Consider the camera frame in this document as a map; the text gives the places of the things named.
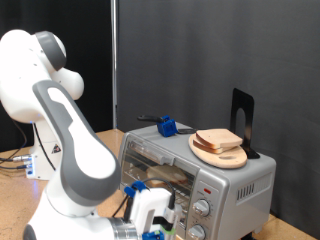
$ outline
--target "wall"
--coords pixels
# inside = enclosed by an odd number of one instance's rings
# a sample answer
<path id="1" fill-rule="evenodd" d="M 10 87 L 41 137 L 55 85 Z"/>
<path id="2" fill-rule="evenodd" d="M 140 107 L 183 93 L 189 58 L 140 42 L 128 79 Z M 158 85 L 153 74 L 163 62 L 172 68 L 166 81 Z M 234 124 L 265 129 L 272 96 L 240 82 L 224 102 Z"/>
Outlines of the wall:
<path id="1" fill-rule="evenodd" d="M 120 0 L 118 127 L 170 115 L 229 128 L 233 88 L 252 95 L 252 147 L 273 157 L 272 212 L 320 238 L 320 2 Z"/>
<path id="2" fill-rule="evenodd" d="M 76 101 L 96 132 L 112 128 L 112 38 L 110 1 L 0 1 L 0 36 L 12 29 L 50 31 L 64 43 L 66 68 L 84 79 Z M 23 138 L 0 107 L 0 151 L 20 147 Z M 33 144 L 31 125 L 21 124 Z"/>

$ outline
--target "black plate holder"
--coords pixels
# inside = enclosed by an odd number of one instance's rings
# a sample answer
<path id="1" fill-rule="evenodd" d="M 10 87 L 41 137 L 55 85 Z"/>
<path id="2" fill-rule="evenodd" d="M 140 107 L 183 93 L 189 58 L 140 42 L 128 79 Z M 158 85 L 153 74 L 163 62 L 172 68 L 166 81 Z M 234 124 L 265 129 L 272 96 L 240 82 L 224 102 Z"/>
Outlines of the black plate holder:
<path id="1" fill-rule="evenodd" d="M 237 112 L 239 108 L 243 109 L 245 118 L 246 118 L 244 138 L 243 138 L 243 143 L 241 147 L 246 152 L 248 159 L 258 159 L 260 158 L 260 155 L 256 153 L 252 148 L 250 148 L 254 100 L 252 96 L 235 88 L 233 89 L 231 119 L 230 119 L 230 131 L 233 132 L 234 134 L 236 133 L 236 120 L 237 120 Z"/>

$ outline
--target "toaster oven knob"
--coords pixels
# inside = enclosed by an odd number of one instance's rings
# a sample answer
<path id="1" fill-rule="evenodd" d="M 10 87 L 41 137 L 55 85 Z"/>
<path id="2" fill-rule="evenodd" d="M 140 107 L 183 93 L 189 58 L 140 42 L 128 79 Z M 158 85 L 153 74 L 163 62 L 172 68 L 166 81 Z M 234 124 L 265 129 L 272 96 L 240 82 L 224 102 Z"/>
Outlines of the toaster oven knob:
<path id="1" fill-rule="evenodd" d="M 189 229 L 188 235 L 194 240 L 203 240 L 206 237 L 206 233 L 200 225 L 195 225 Z"/>
<path id="2" fill-rule="evenodd" d="M 209 207 L 209 203 L 206 200 L 203 200 L 203 199 L 198 200 L 192 205 L 192 208 L 200 216 L 205 217 L 209 215 L 210 207 Z"/>

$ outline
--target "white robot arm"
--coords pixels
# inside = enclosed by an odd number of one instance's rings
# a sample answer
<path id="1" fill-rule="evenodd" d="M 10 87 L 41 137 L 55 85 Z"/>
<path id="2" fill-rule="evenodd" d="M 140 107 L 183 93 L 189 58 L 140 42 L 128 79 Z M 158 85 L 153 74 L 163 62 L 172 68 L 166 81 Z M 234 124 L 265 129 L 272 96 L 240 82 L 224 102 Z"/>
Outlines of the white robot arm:
<path id="1" fill-rule="evenodd" d="M 6 33 L 1 40 L 2 52 L 10 54 L 8 49 L 18 46 L 26 48 L 37 55 L 49 73 L 50 79 L 62 85 L 73 100 L 81 97 L 84 90 L 83 79 L 79 73 L 64 68 L 66 50 L 58 37 L 44 31 L 30 35 L 22 30 L 13 30 Z M 31 168 L 26 169 L 29 179 L 49 180 L 62 157 L 62 146 L 51 131 L 45 119 L 39 119 L 33 125 L 34 146 L 30 155 L 14 157 L 14 161 L 28 159 L 32 162 Z"/>
<path id="2" fill-rule="evenodd" d="M 44 189 L 23 239 L 164 239 L 164 235 L 157 235 L 162 222 L 169 222 L 173 229 L 181 214 L 181 207 L 173 204 L 171 193 L 165 189 L 138 189 L 136 196 L 131 196 L 127 221 L 99 217 L 96 206 L 119 187 L 119 162 L 96 136 L 70 94 L 52 81 L 44 58 L 22 42 L 4 48 L 1 40 L 2 104 L 19 122 L 45 120 L 63 148 L 61 163 Z M 62 53 L 46 55 L 48 59 L 55 56 L 52 65 L 63 65 Z M 149 232 L 156 236 L 145 235 Z M 166 234 L 165 239 L 174 237 Z"/>

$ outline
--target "toaster oven door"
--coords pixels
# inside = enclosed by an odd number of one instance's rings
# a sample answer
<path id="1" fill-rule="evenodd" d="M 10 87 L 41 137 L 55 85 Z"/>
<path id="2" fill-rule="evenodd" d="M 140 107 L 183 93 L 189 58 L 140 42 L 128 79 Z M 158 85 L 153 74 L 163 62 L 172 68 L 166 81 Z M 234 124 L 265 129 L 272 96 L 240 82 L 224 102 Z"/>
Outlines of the toaster oven door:
<path id="1" fill-rule="evenodd" d="M 127 137 L 122 157 L 121 184 L 124 188 L 136 180 L 145 180 L 151 177 L 159 177 L 169 181 L 176 191 L 176 203 L 182 207 L 180 227 L 185 230 L 187 226 L 189 202 L 198 171 L 181 160 L 177 160 L 173 154 L 164 149 L 159 149 L 150 142 L 137 140 L 130 135 Z M 170 188 L 160 181 L 146 182 L 148 187 Z"/>

